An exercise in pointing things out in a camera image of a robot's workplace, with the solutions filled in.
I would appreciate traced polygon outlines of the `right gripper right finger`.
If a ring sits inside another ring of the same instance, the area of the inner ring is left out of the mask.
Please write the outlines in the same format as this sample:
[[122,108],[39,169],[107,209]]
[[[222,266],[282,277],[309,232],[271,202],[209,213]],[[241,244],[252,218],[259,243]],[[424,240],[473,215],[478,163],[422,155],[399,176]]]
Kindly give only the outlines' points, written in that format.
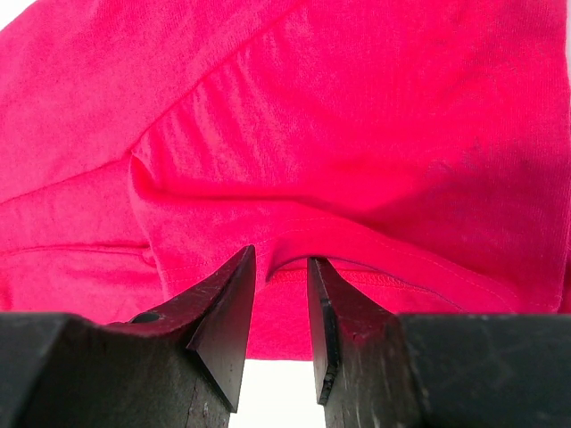
[[329,427],[567,427],[566,315],[395,315],[310,259],[310,337]]

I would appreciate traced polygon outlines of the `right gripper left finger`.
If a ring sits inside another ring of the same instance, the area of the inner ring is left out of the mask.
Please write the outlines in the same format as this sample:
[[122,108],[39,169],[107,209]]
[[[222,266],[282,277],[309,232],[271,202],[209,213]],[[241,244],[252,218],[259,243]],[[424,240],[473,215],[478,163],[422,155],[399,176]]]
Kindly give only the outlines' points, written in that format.
[[238,407],[255,270],[246,246],[127,323],[4,313],[2,426],[227,426]]

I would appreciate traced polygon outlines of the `pink t shirt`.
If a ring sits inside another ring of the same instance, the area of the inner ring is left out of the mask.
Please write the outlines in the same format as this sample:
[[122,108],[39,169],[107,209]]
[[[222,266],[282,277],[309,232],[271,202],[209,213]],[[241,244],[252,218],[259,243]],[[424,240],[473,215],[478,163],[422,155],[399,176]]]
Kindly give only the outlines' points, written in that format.
[[563,1],[37,1],[1,33],[1,308],[124,321],[256,250],[397,313],[570,310]]

